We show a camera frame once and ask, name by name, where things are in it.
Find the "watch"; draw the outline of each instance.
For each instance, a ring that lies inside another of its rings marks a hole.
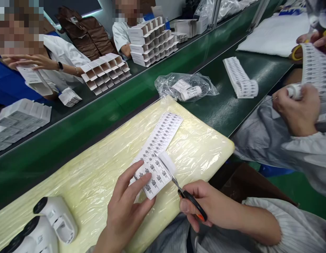
[[[64,66],[59,61],[58,61],[58,66],[59,66],[59,70],[58,71],[63,72],[64,71]]]

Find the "workbench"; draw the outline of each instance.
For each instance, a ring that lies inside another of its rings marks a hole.
[[[272,15],[278,2],[270,1],[263,18]],[[231,136],[292,66],[281,57],[235,51],[248,35],[257,7],[258,2],[150,68],[142,69],[129,61],[131,79],[97,99],[87,99],[73,113],[64,112],[50,127],[1,155],[0,193],[5,194],[0,194],[0,209],[157,101],[154,81],[159,75],[199,71],[209,76],[219,95],[181,105],[226,137]],[[249,78],[258,82],[256,98],[236,99],[222,62],[232,56],[240,60]]]

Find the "plastic bag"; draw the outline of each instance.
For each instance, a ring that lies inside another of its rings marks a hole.
[[[222,20],[224,17],[228,17],[233,15],[257,0],[221,0],[220,10],[218,13],[217,22]],[[208,16],[209,20],[212,20],[213,9],[214,9],[215,0],[201,0],[198,5],[197,10],[195,11],[195,15],[199,15],[200,17]]]
[[[131,118],[104,139],[87,148],[50,177],[0,211],[0,249],[34,216],[34,205],[44,196],[62,196],[79,227],[71,244],[59,243],[59,253],[85,253],[106,226],[107,206],[117,178],[143,147],[161,115],[182,117],[166,152],[177,168],[180,186],[208,181],[231,156],[234,144],[167,96]],[[177,188],[170,182],[128,244],[127,253],[143,252],[179,213]]]
[[[170,73],[167,76],[159,76],[155,81],[155,87],[161,98],[170,95],[182,102],[194,102],[206,95],[219,94],[210,78],[200,73]]]

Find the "worker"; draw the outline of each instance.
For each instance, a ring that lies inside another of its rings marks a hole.
[[[131,59],[128,28],[144,22],[144,19],[140,17],[139,0],[116,0],[115,5],[120,17],[113,24],[114,42],[117,52],[128,60]]]
[[[300,36],[297,43],[306,37]],[[326,54],[326,37],[317,33],[311,42]],[[285,84],[301,79],[302,70],[295,69]],[[301,101],[294,101],[283,87],[273,101],[267,96],[233,136],[234,153],[246,161],[303,172],[326,196],[326,97],[320,99],[311,85],[302,88],[302,95]]]
[[[90,62],[84,54],[61,37],[41,35],[40,39],[39,34],[31,33],[43,27],[43,21],[34,13],[39,8],[30,7],[28,1],[15,1],[14,7],[3,9],[8,12],[4,14],[5,21],[0,21],[0,55],[4,64],[13,70],[18,65],[35,64],[34,69],[39,70],[53,91],[45,96],[47,99],[57,98],[67,83],[84,83],[80,67]],[[24,13],[11,13],[16,10]]]
[[[117,180],[108,204],[107,225],[89,253],[120,253],[134,236],[155,198],[134,204],[136,195],[151,178],[146,173],[129,185],[135,171],[131,165]],[[278,199],[248,198],[240,204],[203,180],[183,187],[196,197],[208,219],[201,225],[199,214],[187,199],[181,199],[182,214],[158,236],[149,252],[326,252],[326,221]]]

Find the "green floor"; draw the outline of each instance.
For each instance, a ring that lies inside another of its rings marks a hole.
[[[256,170],[260,168],[258,163],[249,162],[248,164]],[[326,197],[310,186],[303,173],[294,172],[283,176],[268,177],[268,180],[294,202],[299,203],[300,209],[326,220]]]

